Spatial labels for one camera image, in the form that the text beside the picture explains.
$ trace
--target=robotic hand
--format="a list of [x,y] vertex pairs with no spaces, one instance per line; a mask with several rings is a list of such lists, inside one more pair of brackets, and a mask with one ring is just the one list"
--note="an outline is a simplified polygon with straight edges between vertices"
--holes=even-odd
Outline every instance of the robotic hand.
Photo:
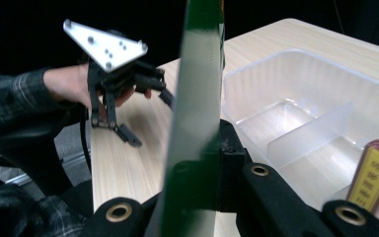
[[[171,107],[173,96],[166,89],[165,71],[136,60],[146,54],[148,49],[142,41],[126,39],[70,20],[64,22],[63,29],[93,59],[88,69],[92,127],[111,129],[131,146],[141,146],[140,140],[125,124],[116,124],[115,98],[130,87],[135,87],[135,91],[140,93],[156,90],[161,92],[162,101]],[[102,108],[98,91],[103,95],[107,121],[99,117]]]

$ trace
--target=green object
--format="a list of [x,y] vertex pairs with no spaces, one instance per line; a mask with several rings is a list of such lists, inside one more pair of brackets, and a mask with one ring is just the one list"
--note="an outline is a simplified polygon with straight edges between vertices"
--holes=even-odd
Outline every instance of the green object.
[[223,15],[219,0],[189,0],[160,236],[213,236],[219,164]]

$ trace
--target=brass ring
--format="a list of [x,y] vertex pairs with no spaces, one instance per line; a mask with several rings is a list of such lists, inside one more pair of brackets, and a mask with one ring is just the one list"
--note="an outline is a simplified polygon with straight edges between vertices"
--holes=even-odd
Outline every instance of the brass ring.
[[[119,209],[122,209],[124,213],[120,215],[114,214],[114,212]],[[131,212],[132,212],[131,210],[132,210],[131,205],[125,202],[113,205],[112,207],[110,207],[109,210],[107,210],[106,219],[110,222],[124,221],[126,218],[128,218],[128,216],[131,215]]]
[[256,165],[251,167],[251,172],[256,174],[257,176],[267,176],[269,174],[269,170],[262,165]]
[[335,213],[340,219],[352,225],[361,226],[366,222],[361,212],[346,205],[338,206],[335,209]]

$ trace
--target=thin wire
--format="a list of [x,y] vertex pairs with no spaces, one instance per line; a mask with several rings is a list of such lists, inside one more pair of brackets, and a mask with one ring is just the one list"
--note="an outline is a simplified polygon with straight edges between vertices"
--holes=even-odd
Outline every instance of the thin wire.
[[337,13],[337,17],[338,17],[338,22],[340,23],[341,32],[345,35],[345,32],[343,31],[343,26],[342,26],[341,15],[340,15],[340,12],[338,11],[337,0],[334,0],[334,6],[335,6],[335,12]]

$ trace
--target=person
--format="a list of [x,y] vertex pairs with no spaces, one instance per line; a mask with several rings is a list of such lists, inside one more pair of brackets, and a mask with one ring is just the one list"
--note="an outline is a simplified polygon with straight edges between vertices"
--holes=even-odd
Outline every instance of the person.
[[[68,110],[78,103],[90,109],[87,77],[87,63],[18,76],[0,75],[0,133],[24,119]],[[115,105],[121,106],[133,92],[133,88],[124,90]],[[145,97],[151,97],[150,90]],[[35,201],[16,185],[0,186],[0,236],[79,236],[87,217],[68,206],[62,197]]]

